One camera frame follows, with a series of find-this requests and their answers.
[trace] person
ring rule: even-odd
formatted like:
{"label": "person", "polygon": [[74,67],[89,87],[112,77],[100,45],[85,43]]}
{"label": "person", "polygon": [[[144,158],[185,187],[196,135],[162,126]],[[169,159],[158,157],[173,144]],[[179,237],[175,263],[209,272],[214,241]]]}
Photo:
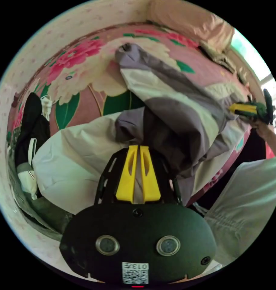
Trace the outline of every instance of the person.
{"label": "person", "polygon": [[251,125],[275,157],[239,165],[212,207],[204,211],[217,243],[214,260],[223,266],[251,246],[276,207],[276,134],[261,121]]}

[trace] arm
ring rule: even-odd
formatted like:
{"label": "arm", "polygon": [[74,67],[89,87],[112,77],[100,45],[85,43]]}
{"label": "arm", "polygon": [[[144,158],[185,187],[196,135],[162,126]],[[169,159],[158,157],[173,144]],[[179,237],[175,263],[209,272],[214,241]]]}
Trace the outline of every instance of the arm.
{"label": "arm", "polygon": [[272,149],[273,153],[276,156],[276,134],[271,129],[271,127],[261,121],[252,123],[252,127],[256,128],[258,135],[261,138],[263,138],[265,142],[268,143],[268,145],[270,146],[270,148]]}

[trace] pink floral bedspread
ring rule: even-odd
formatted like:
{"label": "pink floral bedspread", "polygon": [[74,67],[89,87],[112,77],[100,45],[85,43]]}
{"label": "pink floral bedspread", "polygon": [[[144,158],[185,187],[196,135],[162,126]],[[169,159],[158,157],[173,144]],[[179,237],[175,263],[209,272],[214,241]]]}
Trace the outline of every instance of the pink floral bedspread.
{"label": "pink floral bedspread", "polygon": [[[77,39],[49,59],[20,92],[8,122],[11,132],[21,125],[24,104],[30,92],[50,96],[51,135],[69,126],[88,123],[100,116],[141,107],[141,101],[128,91],[115,62],[115,51],[126,42],[137,43],[166,63],[175,63],[188,78],[201,86],[234,82],[246,88],[229,71],[208,60],[197,44],[173,31],[154,25],[131,23],[108,27]],[[199,193],[204,194],[233,164],[249,132],[226,164]]]}

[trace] qr code label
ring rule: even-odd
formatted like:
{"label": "qr code label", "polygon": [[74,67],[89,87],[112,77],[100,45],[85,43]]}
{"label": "qr code label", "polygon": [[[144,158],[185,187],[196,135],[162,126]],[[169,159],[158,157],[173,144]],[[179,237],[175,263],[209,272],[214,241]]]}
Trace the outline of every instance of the qr code label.
{"label": "qr code label", "polygon": [[148,284],[149,264],[147,263],[122,263],[124,284]]}

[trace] beige pillow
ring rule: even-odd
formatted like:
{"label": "beige pillow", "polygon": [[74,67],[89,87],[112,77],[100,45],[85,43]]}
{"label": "beige pillow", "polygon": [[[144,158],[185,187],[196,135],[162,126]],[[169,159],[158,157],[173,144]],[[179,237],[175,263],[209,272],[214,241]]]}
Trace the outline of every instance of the beige pillow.
{"label": "beige pillow", "polygon": [[147,19],[194,41],[203,40],[218,52],[230,46],[234,34],[222,18],[183,0],[152,0]]}

